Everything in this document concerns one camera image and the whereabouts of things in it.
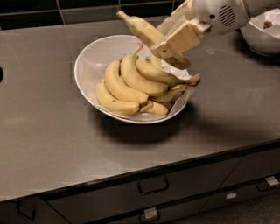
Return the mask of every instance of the cabinet door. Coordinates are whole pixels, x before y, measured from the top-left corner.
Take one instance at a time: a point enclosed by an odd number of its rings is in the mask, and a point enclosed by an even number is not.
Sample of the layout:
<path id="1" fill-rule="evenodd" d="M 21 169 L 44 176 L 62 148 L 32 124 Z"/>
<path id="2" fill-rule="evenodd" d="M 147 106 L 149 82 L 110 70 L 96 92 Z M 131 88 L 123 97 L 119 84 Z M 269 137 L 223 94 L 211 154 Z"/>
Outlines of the cabinet door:
<path id="1" fill-rule="evenodd" d="M 132 217 L 107 222 L 109 224 L 140 224 L 140 223 L 166 223 L 189 215 L 197 214 L 205 205 L 209 196 L 194 199 L 165 207 L 155 206 L 141 211 Z"/>
<path id="2" fill-rule="evenodd" d="M 39 197 L 0 203 L 1 224 L 69 223 Z"/>
<path id="3" fill-rule="evenodd" d="M 73 224 L 98 221 L 215 190 L 239 161 L 240 158 L 235 157 L 179 171 L 172 171 L 170 167 L 172 172 L 164 175 L 51 199 L 48 202 Z"/>
<path id="4" fill-rule="evenodd" d="M 208 211 L 217 207 L 236 204 L 244 200 L 264 196 L 270 193 L 280 193 L 280 175 L 258 180 L 251 185 L 236 186 L 235 189 L 224 190 L 211 196 L 201 211 Z"/>
<path id="5" fill-rule="evenodd" d="M 260 179 L 280 172 L 280 143 L 272 143 L 244 151 L 245 157 L 221 187 Z"/>

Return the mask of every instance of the gray countertop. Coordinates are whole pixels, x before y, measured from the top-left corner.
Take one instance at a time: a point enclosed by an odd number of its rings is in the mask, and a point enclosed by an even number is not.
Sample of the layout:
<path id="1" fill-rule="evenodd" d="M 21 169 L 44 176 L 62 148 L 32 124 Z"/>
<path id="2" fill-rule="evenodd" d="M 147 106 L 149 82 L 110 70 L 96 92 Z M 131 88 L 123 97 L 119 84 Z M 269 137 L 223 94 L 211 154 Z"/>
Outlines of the gray countertop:
<path id="1" fill-rule="evenodd" d="M 86 45 L 116 34 L 130 34 L 122 21 L 0 31 L 0 201 L 280 137 L 280 57 L 253 54 L 238 31 L 187 53 L 202 82 L 179 115 L 153 125 L 105 116 L 73 68 Z"/>

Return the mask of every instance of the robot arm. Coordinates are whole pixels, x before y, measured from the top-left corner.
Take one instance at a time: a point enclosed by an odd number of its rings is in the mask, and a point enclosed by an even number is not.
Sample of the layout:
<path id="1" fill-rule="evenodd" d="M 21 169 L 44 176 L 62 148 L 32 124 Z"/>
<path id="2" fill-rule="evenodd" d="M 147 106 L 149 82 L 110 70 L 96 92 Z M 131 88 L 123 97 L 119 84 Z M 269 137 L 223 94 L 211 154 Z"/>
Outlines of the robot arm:
<path id="1" fill-rule="evenodd" d="M 222 35 L 237 30 L 253 13 L 280 0 L 185 0 L 159 27 L 164 38 L 151 51 L 161 59 L 197 46 L 204 32 Z"/>

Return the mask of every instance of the banana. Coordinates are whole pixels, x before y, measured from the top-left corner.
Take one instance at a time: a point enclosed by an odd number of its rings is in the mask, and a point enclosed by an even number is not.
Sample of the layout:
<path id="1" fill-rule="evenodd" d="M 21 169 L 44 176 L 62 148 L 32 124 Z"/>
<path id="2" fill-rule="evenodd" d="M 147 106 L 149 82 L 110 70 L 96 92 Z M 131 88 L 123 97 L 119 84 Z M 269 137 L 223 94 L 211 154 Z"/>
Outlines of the banana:
<path id="1" fill-rule="evenodd" d="M 136 69 L 144 78 L 151 81 L 162 82 L 170 87 L 175 87 L 179 84 L 188 82 L 188 80 L 179 79 L 172 73 L 167 73 L 163 70 L 157 69 L 141 59 L 136 61 Z"/>
<path id="2" fill-rule="evenodd" d="M 169 109 L 165 107 L 163 104 L 153 101 L 153 107 L 148 109 L 146 113 L 157 115 L 157 116 L 167 116 Z"/>
<path id="3" fill-rule="evenodd" d="M 177 85 L 177 86 L 175 86 L 175 87 L 172 87 L 171 89 L 177 89 L 177 88 L 180 88 L 180 87 L 182 87 L 183 86 L 183 84 L 179 84 L 179 85 Z"/>
<path id="4" fill-rule="evenodd" d="M 129 87 L 146 93 L 149 96 L 165 94 L 168 91 L 168 85 L 153 80 L 147 80 L 137 71 L 137 54 L 141 49 L 143 49 L 143 44 L 139 44 L 137 49 L 123 56 L 121 62 L 121 74 L 124 82 Z"/>
<path id="5" fill-rule="evenodd" d="M 131 32 L 149 48 L 153 47 L 158 41 L 165 37 L 155 26 L 141 17 L 130 17 L 121 10 L 119 10 L 116 15 L 121 18 Z M 187 69 L 191 65 L 190 60 L 182 53 L 176 53 L 172 57 L 164 59 L 164 61 L 181 70 Z"/>
<path id="6" fill-rule="evenodd" d="M 174 105 L 174 103 L 170 101 L 161 102 L 160 104 L 164 105 L 167 109 L 171 109 Z"/>
<path id="7" fill-rule="evenodd" d="M 154 102 L 175 102 L 181 93 L 184 93 L 187 89 L 187 85 L 182 85 L 176 89 L 170 89 L 166 94 L 158 97 L 151 97 L 150 99 Z"/>
<path id="8" fill-rule="evenodd" d="M 121 116 L 132 116 L 141 108 L 138 102 L 117 100 L 106 88 L 104 79 L 97 83 L 96 98 L 105 109 Z"/>
<path id="9" fill-rule="evenodd" d="M 145 104 L 149 96 L 123 83 L 120 66 L 120 60 L 114 60 L 106 67 L 104 79 L 108 91 L 118 100 Z"/>
<path id="10" fill-rule="evenodd" d="M 157 58 L 152 52 L 150 53 L 150 64 L 159 70 L 162 70 L 161 59 Z"/>

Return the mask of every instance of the drawer handle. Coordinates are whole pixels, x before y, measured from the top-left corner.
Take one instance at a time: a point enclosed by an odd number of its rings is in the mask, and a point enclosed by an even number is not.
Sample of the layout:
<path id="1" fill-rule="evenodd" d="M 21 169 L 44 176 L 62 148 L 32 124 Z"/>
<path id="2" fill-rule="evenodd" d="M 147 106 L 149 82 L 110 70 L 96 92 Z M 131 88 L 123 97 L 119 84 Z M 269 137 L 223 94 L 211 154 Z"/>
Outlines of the drawer handle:
<path id="1" fill-rule="evenodd" d="M 17 204 L 16 204 L 16 211 L 17 211 L 17 214 L 18 214 L 20 217 L 26 218 L 26 219 L 29 220 L 29 221 L 34 221 L 34 220 L 35 220 L 36 211 L 35 211 L 35 210 L 32 210 L 32 214 L 31 214 L 31 216 L 29 216 L 29 215 L 23 213 L 23 212 L 20 210 L 20 205 L 21 205 L 21 201 L 18 201 Z"/>
<path id="2" fill-rule="evenodd" d="M 150 209 L 147 209 L 147 210 L 145 210 L 145 211 L 148 211 L 148 212 L 149 212 L 149 210 L 150 210 L 150 213 L 151 213 L 151 216 L 152 216 L 152 217 L 149 217 L 149 215 L 148 215 L 148 217 L 147 217 L 147 213 L 145 212 L 144 215 L 139 215 L 139 216 L 138 216 L 138 219 L 139 219 L 140 223 L 145 224 L 145 223 L 149 223 L 149 222 L 151 222 L 151 221 L 158 221 L 158 220 L 160 220 L 159 212 L 158 212 L 158 210 L 157 210 L 155 207 L 150 208 Z"/>
<path id="3" fill-rule="evenodd" d="M 280 189 L 276 185 L 271 185 L 271 186 L 263 188 L 263 189 L 259 185 L 255 185 L 255 187 L 261 193 L 264 193 L 264 192 L 267 192 L 267 191 L 272 191 L 272 190 L 275 190 L 275 189 Z"/>
<path id="4" fill-rule="evenodd" d="M 256 189 L 259 192 L 267 192 L 267 191 L 271 191 L 274 189 L 279 189 L 279 181 L 274 177 L 267 177 L 265 178 L 267 185 L 263 188 L 260 187 L 260 185 L 255 185 Z"/>
<path id="5" fill-rule="evenodd" d="M 160 193 L 160 192 L 166 191 L 169 188 L 169 182 L 168 182 L 167 177 L 164 177 L 164 182 L 165 182 L 165 186 L 164 187 L 161 187 L 161 188 L 158 188 L 158 189 L 155 189 L 155 190 L 151 190 L 151 191 L 148 191 L 148 192 L 143 191 L 140 182 L 138 182 L 137 183 L 138 191 L 142 195 L 147 195 L 147 194 L 152 194 L 152 193 Z"/>
<path id="6" fill-rule="evenodd" d="M 225 203 L 235 203 L 237 198 L 237 191 L 236 192 L 228 192 L 225 198 Z"/>

